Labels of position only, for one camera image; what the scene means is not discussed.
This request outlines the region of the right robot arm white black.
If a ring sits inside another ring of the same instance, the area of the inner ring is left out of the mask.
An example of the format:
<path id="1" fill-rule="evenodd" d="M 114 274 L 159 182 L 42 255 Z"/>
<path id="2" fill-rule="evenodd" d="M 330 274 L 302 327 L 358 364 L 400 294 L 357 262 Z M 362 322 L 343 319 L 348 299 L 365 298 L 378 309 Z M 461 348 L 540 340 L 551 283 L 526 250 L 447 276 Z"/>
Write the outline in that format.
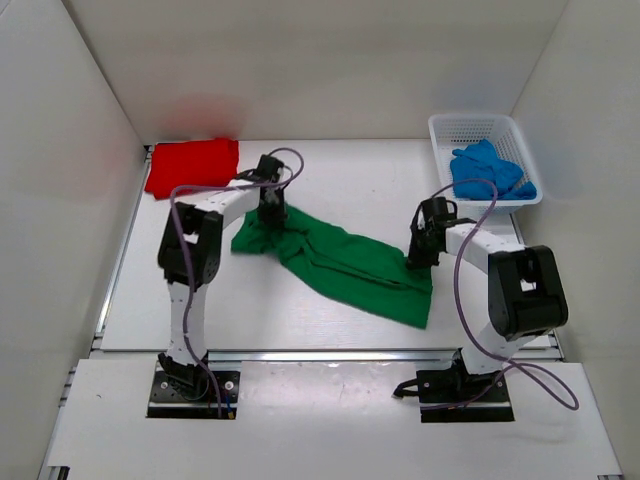
<path id="1" fill-rule="evenodd" d="M 484 388 L 483 375 L 498 372 L 524 345 L 566 324 L 568 305 L 550 248 L 505 240 L 483 229 L 479 221 L 459 218 L 455 202 L 444 197 L 419 204 L 410 232 L 408 269 L 437 266 L 442 253 L 455 257 L 458 311 L 461 263 L 487 275 L 488 323 L 474 335 L 461 321 L 469 343 L 458 352 L 461 367 L 448 376 L 449 391 L 456 398 L 473 399 Z"/>

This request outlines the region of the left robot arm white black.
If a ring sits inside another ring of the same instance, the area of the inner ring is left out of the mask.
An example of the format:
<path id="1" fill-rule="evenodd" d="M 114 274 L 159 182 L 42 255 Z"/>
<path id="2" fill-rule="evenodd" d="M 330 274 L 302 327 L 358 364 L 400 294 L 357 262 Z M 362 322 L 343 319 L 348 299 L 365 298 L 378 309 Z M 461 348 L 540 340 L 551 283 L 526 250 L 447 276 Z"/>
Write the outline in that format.
<path id="1" fill-rule="evenodd" d="M 285 168 L 270 152 L 260 157 L 255 168 L 195 204 L 170 200 L 157 260 L 170 293 L 171 335 L 159 362 L 185 397 L 197 398 L 209 385 L 204 307 L 208 285 L 220 267 L 224 230 L 251 212 L 261 226 L 284 225 Z"/>

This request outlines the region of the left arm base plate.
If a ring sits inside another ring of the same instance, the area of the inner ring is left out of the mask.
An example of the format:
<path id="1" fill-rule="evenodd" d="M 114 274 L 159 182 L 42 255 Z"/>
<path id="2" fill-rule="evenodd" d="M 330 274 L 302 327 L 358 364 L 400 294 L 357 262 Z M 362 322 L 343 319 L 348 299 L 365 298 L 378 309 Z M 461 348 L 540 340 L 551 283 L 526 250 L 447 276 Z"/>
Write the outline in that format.
<path id="1" fill-rule="evenodd" d="M 241 371 L 237 364 L 222 364 L 214 370 L 220 395 L 210 385 L 211 378 L 204 374 L 196 387 L 172 379 L 156 363 L 151 384 L 146 416 L 152 419 L 235 420 L 241 386 Z"/>

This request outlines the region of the green t shirt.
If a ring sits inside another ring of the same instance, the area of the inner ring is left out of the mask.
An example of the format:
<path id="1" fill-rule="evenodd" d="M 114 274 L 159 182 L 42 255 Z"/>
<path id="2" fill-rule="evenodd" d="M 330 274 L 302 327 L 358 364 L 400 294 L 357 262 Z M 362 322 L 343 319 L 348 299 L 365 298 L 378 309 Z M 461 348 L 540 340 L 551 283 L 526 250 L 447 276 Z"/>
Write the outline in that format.
<path id="1" fill-rule="evenodd" d="M 271 255 L 328 299 L 413 328 L 427 327 L 433 293 L 429 268 L 410 270 L 402 250 L 291 205 L 280 228 L 266 226 L 256 211 L 247 213 L 231 251 Z"/>

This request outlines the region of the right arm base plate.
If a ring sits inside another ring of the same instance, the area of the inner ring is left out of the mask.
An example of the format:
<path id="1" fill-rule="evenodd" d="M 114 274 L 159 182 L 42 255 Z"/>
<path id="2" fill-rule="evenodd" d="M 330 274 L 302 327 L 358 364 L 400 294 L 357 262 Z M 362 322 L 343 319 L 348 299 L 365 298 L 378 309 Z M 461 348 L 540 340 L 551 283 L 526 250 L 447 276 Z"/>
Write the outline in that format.
<path id="1" fill-rule="evenodd" d="M 396 399 L 417 398 L 422 423 L 505 423 L 515 415 L 501 370 L 471 374 L 460 350 L 445 368 L 422 367 L 398 384 Z"/>

